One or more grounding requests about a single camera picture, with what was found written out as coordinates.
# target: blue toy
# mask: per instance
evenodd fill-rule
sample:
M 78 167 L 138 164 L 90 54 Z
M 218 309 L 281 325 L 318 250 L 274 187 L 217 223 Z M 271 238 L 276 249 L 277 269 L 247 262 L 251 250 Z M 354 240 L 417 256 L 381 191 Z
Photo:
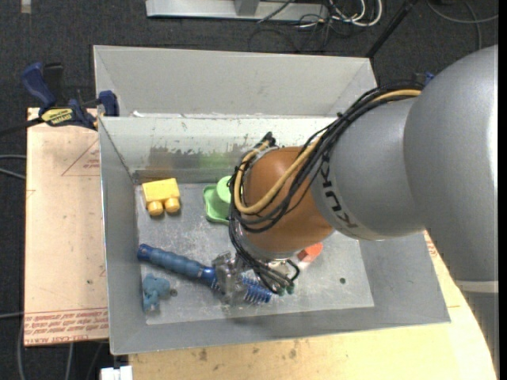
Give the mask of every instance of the blue toy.
M 159 298 L 170 295 L 170 283 L 166 279 L 155 277 L 151 273 L 143 280 L 143 310 L 155 311 L 159 308 Z

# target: blue clamp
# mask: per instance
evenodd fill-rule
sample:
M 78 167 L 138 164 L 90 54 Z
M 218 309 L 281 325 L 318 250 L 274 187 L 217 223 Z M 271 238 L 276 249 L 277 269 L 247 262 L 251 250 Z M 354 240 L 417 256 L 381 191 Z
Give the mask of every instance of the blue clamp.
M 42 101 L 43 106 L 39 110 L 41 122 L 52 127 L 75 125 L 96 130 L 97 118 L 89 114 L 85 106 L 77 100 L 69 100 L 67 107 L 55 107 L 56 98 L 44 80 L 42 63 L 37 62 L 28 66 L 21 75 L 21 82 L 30 94 Z M 111 90 L 100 92 L 98 99 L 87 104 L 92 103 L 104 105 L 107 116 L 119 115 L 118 101 Z
M 170 283 L 166 279 L 155 277 L 151 273 L 143 280 L 143 310 L 144 312 L 158 310 L 160 298 L 170 295 Z

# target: orange object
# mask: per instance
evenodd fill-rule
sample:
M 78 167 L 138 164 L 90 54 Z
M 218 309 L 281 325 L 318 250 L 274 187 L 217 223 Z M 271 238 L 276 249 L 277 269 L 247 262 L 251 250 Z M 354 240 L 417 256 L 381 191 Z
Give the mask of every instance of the orange object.
M 307 248 L 303 249 L 301 252 L 298 253 L 298 259 L 302 262 L 313 262 L 318 255 L 320 255 L 320 252 L 322 252 L 322 249 L 324 249 L 324 245 L 321 242 L 317 242 L 316 244 L 312 246 L 308 246 Z

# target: white cable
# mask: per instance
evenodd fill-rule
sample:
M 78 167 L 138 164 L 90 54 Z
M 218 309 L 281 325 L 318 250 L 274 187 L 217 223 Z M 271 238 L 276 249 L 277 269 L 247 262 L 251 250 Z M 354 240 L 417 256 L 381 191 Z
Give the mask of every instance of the white cable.
M 353 14 L 352 16 L 345 16 L 339 9 L 338 7 L 336 6 L 336 3 L 333 1 L 333 0 L 327 0 L 329 4 L 331 4 L 331 6 L 334 8 L 334 10 L 337 12 L 337 14 L 340 16 L 340 17 L 333 17 L 335 20 L 339 20 L 339 21 L 344 21 L 344 22 L 354 22 L 354 20 L 360 20 L 363 16 L 364 16 L 364 13 L 366 13 L 366 4 L 364 2 L 364 0 L 360 0 L 360 3 L 361 3 L 361 14 Z
M 376 23 L 378 23 L 380 21 L 380 18 L 382 17 L 382 0 L 376 0 L 377 2 L 377 17 L 373 20 L 373 21 L 370 21 L 368 23 L 363 23 L 363 22 L 358 22 L 358 21 L 353 21 L 353 24 L 354 25 L 357 25 L 358 27 L 371 27 L 372 25 L 375 25 Z
M 338 16 L 340 17 L 337 17 L 337 16 L 331 16 L 331 18 L 333 18 L 334 20 L 337 20 L 337 21 L 343 21 L 343 22 L 349 22 L 353 25 L 356 25 L 358 27 L 371 27 L 372 25 L 375 25 L 377 24 L 379 21 L 380 21 L 380 18 L 382 17 L 382 11 L 383 11 L 383 5 L 382 5 L 382 0 L 375 0 L 375 5 L 377 6 L 377 15 L 375 17 L 375 19 L 373 19 L 372 21 L 369 21 L 369 22 L 360 22 L 360 20 L 363 18 L 364 16 L 364 13 L 366 12 L 366 3 L 364 0 L 360 0 L 361 1 L 361 5 L 362 5 L 362 11 L 361 11 L 361 14 L 354 14 L 353 16 L 351 17 L 346 17 L 335 5 L 335 3 L 333 2 L 333 0 L 327 0 L 331 6 L 334 8 L 334 10 L 336 11 L 336 13 L 338 14 Z

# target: blue handle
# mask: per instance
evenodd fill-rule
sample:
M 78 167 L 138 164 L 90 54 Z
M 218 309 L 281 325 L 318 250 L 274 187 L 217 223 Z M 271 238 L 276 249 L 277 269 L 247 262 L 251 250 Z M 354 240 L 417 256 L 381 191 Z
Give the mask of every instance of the blue handle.
M 37 62 L 28 66 L 21 75 L 21 82 L 32 96 L 42 100 L 44 109 L 55 105 L 56 98 L 42 77 L 42 63 Z
M 172 272 L 180 273 L 191 279 L 200 279 L 210 286 L 215 282 L 215 269 L 204 266 L 188 257 L 177 255 L 173 252 L 153 248 L 141 244 L 137 251 L 137 258 L 156 264 Z

